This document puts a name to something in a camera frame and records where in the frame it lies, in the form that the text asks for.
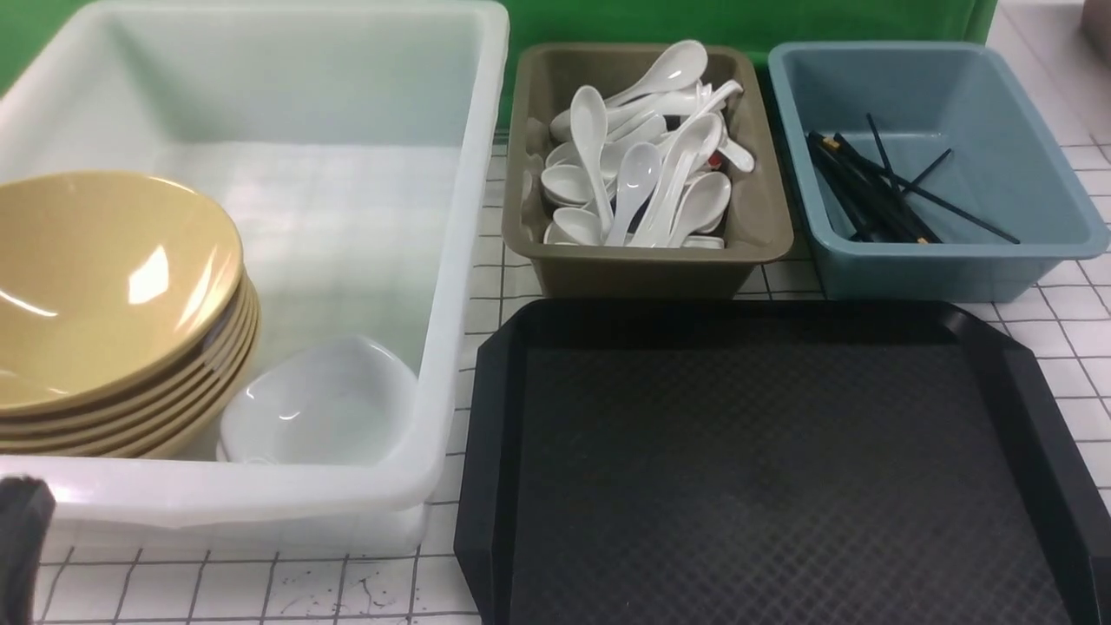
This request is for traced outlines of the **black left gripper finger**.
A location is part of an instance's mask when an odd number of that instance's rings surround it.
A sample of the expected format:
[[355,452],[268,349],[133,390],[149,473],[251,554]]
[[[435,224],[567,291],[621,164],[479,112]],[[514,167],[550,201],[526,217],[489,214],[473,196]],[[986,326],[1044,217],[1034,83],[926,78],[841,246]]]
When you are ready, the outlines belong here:
[[1,622],[31,624],[36,577],[56,513],[44,480],[16,476],[1,482]]

